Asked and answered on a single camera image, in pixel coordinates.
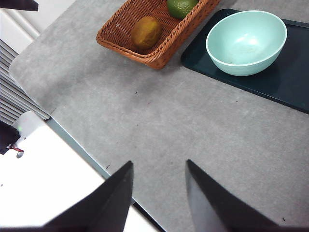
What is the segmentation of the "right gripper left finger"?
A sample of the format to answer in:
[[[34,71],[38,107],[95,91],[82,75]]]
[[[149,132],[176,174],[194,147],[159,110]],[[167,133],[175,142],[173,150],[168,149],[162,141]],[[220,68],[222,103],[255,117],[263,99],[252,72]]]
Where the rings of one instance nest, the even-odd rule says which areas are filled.
[[[40,227],[2,232],[122,232],[131,205],[133,162],[128,161],[91,194]]]

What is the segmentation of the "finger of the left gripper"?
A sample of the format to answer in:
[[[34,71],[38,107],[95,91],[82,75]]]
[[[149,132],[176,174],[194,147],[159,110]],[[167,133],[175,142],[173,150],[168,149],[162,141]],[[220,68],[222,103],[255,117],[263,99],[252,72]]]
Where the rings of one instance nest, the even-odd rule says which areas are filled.
[[[38,11],[38,3],[34,0],[0,0],[0,7],[14,10]]]

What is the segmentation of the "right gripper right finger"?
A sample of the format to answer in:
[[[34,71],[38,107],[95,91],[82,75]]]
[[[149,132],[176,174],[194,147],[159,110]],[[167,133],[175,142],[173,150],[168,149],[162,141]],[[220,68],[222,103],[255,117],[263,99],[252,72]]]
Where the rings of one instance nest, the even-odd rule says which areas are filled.
[[[196,232],[307,232],[280,226],[234,196],[188,159],[186,192]]]

